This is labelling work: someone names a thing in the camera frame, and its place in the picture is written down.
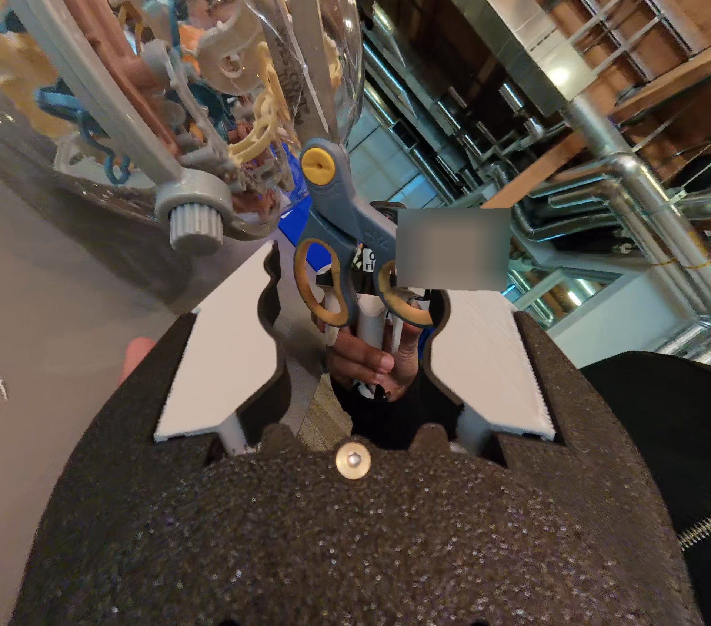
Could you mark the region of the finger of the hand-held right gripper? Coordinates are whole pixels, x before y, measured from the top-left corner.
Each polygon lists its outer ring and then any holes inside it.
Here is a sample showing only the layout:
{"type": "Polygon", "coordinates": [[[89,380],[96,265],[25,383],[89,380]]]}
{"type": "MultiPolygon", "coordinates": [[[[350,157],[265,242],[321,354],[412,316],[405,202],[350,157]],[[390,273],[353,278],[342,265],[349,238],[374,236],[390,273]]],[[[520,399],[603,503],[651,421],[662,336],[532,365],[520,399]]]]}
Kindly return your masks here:
{"type": "MultiPolygon", "coordinates": [[[[331,319],[338,319],[341,315],[341,287],[338,284],[338,276],[334,276],[331,269],[320,269],[316,273],[316,286],[324,292],[324,299],[321,307],[326,311],[326,315],[331,319]]],[[[333,346],[340,333],[340,328],[324,323],[324,339],[327,346],[333,346]]]]}
{"type": "MultiPolygon", "coordinates": [[[[417,304],[421,309],[428,311],[431,295],[413,295],[409,298],[409,304],[417,304]]],[[[396,353],[400,349],[400,344],[402,341],[404,320],[392,314],[390,311],[387,313],[387,323],[390,327],[390,340],[387,345],[390,353],[396,353]]],[[[431,337],[434,332],[434,326],[428,325],[427,327],[421,329],[420,335],[417,340],[417,355],[423,355],[424,346],[426,341],[431,337]]]]}

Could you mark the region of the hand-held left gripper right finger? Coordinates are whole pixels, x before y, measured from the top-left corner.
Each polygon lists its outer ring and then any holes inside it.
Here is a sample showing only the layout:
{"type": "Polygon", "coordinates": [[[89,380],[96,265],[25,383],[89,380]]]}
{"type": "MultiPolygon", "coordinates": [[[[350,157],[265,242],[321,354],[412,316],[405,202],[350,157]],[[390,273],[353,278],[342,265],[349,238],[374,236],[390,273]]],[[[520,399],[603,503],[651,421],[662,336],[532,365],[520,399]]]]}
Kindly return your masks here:
{"type": "Polygon", "coordinates": [[[441,291],[425,346],[429,381],[459,408],[452,445],[481,455],[495,434],[554,441],[556,428],[515,321],[495,291],[441,291]]]}

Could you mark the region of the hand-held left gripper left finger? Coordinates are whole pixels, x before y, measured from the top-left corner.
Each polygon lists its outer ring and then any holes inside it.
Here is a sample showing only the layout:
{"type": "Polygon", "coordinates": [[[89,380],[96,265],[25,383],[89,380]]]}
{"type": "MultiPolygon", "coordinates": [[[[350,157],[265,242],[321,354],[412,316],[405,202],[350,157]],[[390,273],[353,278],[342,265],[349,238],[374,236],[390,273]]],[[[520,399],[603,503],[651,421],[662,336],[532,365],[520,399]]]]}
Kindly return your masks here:
{"type": "Polygon", "coordinates": [[[267,241],[190,314],[193,326],[154,442],[212,435],[227,455],[255,453],[291,403],[283,341],[280,250],[267,241]]]}

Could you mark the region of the grey handled scissors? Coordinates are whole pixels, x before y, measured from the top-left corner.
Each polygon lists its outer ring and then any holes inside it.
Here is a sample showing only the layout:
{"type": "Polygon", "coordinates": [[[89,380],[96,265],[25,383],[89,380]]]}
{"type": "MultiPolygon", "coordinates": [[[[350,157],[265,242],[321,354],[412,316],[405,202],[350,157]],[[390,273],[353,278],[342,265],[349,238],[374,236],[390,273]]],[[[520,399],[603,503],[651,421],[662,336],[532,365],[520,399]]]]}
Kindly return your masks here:
{"type": "MultiPolygon", "coordinates": [[[[360,239],[361,204],[356,193],[348,153],[336,140],[338,125],[331,75],[324,44],[324,30],[318,0],[290,0],[292,26],[306,66],[308,112],[301,114],[303,126],[299,164],[311,198],[306,227],[294,254],[294,278],[308,309],[330,325],[346,327],[355,319],[356,297],[350,279],[351,263],[360,239]],[[331,258],[331,272],[341,287],[341,315],[331,319],[321,307],[307,276],[307,252],[313,245],[325,248],[331,258]]],[[[433,321],[428,311],[408,303],[411,294],[399,289],[396,312],[405,322],[425,328],[433,321]]]]}

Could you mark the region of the person's right hand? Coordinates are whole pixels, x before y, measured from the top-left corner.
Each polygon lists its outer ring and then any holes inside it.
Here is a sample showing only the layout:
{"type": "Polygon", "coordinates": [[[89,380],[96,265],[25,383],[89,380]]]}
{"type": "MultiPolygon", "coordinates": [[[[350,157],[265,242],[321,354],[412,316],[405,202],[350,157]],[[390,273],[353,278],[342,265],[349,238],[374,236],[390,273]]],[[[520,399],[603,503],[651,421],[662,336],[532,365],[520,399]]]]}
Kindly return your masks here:
{"type": "Polygon", "coordinates": [[[396,352],[391,351],[392,330],[391,324],[386,324],[383,346],[373,347],[351,328],[338,329],[333,345],[326,347],[325,359],[325,373],[336,394],[362,383],[382,387],[391,402],[404,396],[420,371],[422,329],[404,323],[396,352]]]}

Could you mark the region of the blue plastic bin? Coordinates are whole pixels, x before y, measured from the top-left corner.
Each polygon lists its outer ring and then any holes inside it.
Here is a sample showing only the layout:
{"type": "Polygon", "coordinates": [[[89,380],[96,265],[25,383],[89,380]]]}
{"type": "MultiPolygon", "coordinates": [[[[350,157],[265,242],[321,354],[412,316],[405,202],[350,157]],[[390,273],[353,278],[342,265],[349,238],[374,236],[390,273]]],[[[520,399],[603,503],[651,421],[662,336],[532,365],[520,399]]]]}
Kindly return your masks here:
{"type": "MultiPolygon", "coordinates": [[[[295,247],[298,245],[298,241],[306,227],[310,209],[311,199],[306,198],[293,206],[280,218],[279,229],[295,247]]],[[[314,271],[319,272],[323,267],[331,263],[331,258],[325,248],[318,244],[313,244],[308,249],[307,262],[314,271]]]]}

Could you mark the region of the person's black jacket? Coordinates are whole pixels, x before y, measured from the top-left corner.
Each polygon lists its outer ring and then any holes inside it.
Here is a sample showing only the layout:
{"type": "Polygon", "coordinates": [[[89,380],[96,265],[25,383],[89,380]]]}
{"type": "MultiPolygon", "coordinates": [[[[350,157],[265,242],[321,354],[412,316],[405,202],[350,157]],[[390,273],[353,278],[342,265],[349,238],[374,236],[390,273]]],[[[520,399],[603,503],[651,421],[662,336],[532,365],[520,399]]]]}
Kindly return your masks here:
{"type": "Polygon", "coordinates": [[[710,365],[624,352],[581,369],[635,443],[710,624],[710,365]]]}

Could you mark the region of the cluster of silver ceiling pipes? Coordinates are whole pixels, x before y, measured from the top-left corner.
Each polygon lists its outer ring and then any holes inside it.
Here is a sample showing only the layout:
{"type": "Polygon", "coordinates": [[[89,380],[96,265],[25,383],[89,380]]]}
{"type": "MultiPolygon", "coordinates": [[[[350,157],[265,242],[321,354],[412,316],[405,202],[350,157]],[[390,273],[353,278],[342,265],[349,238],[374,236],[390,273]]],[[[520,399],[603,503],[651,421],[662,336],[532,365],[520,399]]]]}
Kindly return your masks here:
{"type": "Polygon", "coordinates": [[[706,0],[377,0],[383,51],[510,206],[516,302],[583,366],[710,363],[706,0]]]}

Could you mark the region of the clear maze puzzle ball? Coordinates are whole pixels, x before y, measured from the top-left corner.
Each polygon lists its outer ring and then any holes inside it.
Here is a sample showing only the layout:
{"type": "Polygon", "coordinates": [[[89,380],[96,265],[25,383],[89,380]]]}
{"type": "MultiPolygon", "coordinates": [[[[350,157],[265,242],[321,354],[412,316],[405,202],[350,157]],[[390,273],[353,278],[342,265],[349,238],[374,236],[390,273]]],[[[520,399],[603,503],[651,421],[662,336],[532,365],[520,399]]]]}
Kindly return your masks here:
{"type": "Polygon", "coordinates": [[[1,0],[1,89],[55,174],[187,254],[269,236],[363,87],[356,0],[1,0]]]}

